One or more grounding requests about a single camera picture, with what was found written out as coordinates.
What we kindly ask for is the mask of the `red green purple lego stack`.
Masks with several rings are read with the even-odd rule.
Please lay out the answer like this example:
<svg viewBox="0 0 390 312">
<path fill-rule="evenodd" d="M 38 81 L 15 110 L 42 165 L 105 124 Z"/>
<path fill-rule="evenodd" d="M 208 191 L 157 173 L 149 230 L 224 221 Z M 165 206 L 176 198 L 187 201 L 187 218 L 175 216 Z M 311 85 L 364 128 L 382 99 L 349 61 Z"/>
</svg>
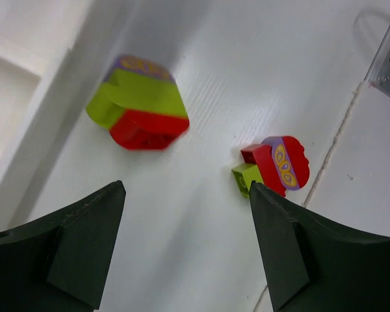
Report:
<svg viewBox="0 0 390 312">
<path fill-rule="evenodd" d="M 127 150 L 164 150 L 190 126 L 168 69 L 129 54 L 115 58 L 86 113 Z"/>
</svg>

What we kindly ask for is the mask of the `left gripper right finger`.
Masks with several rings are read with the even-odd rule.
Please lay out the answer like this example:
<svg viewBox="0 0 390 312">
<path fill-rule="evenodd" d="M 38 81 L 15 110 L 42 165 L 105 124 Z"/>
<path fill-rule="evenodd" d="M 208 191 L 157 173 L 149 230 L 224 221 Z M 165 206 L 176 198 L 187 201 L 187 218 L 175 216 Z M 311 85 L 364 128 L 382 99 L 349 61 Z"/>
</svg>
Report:
<svg viewBox="0 0 390 312">
<path fill-rule="evenodd" d="M 258 182 L 250 205 L 274 311 L 390 311 L 390 237 L 334 222 Z"/>
</svg>

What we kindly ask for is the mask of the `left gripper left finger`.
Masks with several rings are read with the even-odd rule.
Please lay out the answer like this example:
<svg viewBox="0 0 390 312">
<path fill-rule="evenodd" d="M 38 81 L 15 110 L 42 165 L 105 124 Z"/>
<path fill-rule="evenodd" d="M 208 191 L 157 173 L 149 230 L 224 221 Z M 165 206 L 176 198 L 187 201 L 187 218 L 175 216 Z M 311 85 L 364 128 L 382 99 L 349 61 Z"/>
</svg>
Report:
<svg viewBox="0 0 390 312">
<path fill-rule="evenodd" d="M 0 311 L 95 311 L 126 191 L 114 181 L 41 218 L 0 232 Z"/>
</svg>

